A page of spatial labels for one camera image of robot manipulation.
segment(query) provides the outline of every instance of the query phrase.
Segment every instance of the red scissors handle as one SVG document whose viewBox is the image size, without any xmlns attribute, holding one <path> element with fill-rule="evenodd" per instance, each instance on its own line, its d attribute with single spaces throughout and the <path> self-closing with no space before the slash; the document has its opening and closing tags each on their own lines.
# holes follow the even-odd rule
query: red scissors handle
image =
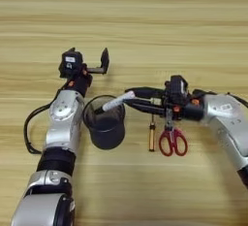
<svg viewBox="0 0 248 226">
<path fill-rule="evenodd" d="M 177 140 L 180 138 L 184 143 L 184 150 L 180 151 L 178 149 Z M 163 149 L 163 139 L 167 139 L 169 143 L 169 151 L 165 151 Z M 188 143 L 184 135 L 178 129 L 172 129 L 171 131 L 165 130 L 159 139 L 159 148 L 161 152 L 166 156 L 172 156 L 173 152 L 175 152 L 178 156 L 184 156 L 188 151 Z"/>
</svg>

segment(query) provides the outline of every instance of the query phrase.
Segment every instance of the black cup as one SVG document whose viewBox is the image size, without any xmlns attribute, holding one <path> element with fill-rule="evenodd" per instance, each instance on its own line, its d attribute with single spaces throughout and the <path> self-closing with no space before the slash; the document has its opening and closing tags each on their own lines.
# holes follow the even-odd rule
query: black cup
<svg viewBox="0 0 248 226">
<path fill-rule="evenodd" d="M 123 105 L 95 114 L 97 109 L 114 98 L 110 95 L 95 97 L 83 110 L 83 122 L 89 129 L 91 141 L 100 149 L 113 149 L 120 145 L 125 137 Z"/>
</svg>

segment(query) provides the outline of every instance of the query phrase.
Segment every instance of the wood grain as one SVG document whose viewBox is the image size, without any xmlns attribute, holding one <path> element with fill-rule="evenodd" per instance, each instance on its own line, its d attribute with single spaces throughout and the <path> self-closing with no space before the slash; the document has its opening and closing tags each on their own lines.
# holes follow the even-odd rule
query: wood grain
<svg viewBox="0 0 248 226">
<path fill-rule="evenodd" d="M 94 78 L 88 98 L 163 88 L 172 74 L 192 89 L 248 98 L 248 0 L 0 0 L 0 12 L 1 226 L 39 161 L 24 147 L 23 121 L 62 84 L 57 67 L 68 48 L 90 66 L 109 49 L 108 75 Z M 208 129 L 181 122 L 189 153 L 166 158 L 147 150 L 149 119 L 128 109 L 125 141 L 113 151 L 97 149 L 82 128 L 76 225 L 247 225 L 247 190 Z M 46 114 L 32 123 L 36 147 L 47 124 Z"/>
</svg>

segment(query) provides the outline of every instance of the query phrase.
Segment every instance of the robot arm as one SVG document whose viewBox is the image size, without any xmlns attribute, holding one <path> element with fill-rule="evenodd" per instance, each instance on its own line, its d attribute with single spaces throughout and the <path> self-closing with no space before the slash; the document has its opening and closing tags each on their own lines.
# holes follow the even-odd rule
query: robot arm
<svg viewBox="0 0 248 226">
<path fill-rule="evenodd" d="M 164 90 L 151 87 L 126 90 L 130 91 L 136 97 L 123 102 L 136 110 L 158 114 L 168 120 L 167 111 L 170 109 L 173 120 L 195 120 L 209 126 L 248 188 L 248 121 L 239 103 L 247 107 L 247 102 L 229 94 L 200 90 L 190 94 L 188 83 L 181 76 L 172 76 L 170 81 L 166 81 Z M 160 99 L 160 105 L 152 104 L 152 98 Z"/>
<path fill-rule="evenodd" d="M 102 67 L 106 73 L 109 54 L 105 49 Z M 63 53 L 60 77 L 69 80 L 49 108 L 50 126 L 37 171 L 31 176 L 15 210 L 12 226 L 72 226 L 75 202 L 72 175 L 78 153 L 83 98 L 92 77 L 82 55 L 74 48 Z"/>
<path fill-rule="evenodd" d="M 248 121 L 230 95 L 205 95 L 204 118 L 248 188 Z"/>
</svg>

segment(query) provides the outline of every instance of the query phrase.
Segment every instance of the black cable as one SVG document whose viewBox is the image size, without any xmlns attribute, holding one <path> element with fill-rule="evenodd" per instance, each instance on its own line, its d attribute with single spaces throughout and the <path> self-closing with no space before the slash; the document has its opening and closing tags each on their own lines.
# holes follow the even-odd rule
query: black cable
<svg viewBox="0 0 248 226">
<path fill-rule="evenodd" d="M 44 111 L 46 111 L 47 109 L 49 109 L 50 106 L 51 106 L 51 104 L 52 104 L 52 103 L 55 101 L 55 99 L 57 98 L 59 92 L 60 92 L 61 90 L 63 90 L 63 89 L 68 85 L 68 83 L 69 83 L 70 81 L 71 81 L 71 80 L 67 80 L 66 83 L 65 83 L 64 85 L 62 85 L 62 87 L 61 87 L 60 89 L 57 90 L 55 97 L 53 98 L 53 100 L 52 100 L 50 103 L 48 103 L 48 104 L 46 104 L 46 105 L 44 105 L 44 106 L 38 107 L 36 110 L 34 110 L 33 112 L 31 112 L 31 114 L 29 114 L 29 115 L 27 116 L 27 118 L 26 118 L 26 120 L 25 120 L 25 122 L 24 122 L 24 126 L 23 126 L 23 136 L 24 136 L 24 141 L 25 141 L 25 145 L 26 145 L 26 147 L 27 147 L 27 150 L 28 150 L 30 153 L 32 153 L 32 154 L 41 154 L 41 153 L 42 153 L 41 151 L 39 151 L 39 150 L 37 150 L 36 148 L 34 148 L 34 147 L 32 146 L 32 143 L 29 141 L 29 138 L 28 138 L 28 124 L 29 124 L 30 120 L 31 120 L 34 116 L 36 116 L 38 113 L 44 112 Z"/>
</svg>

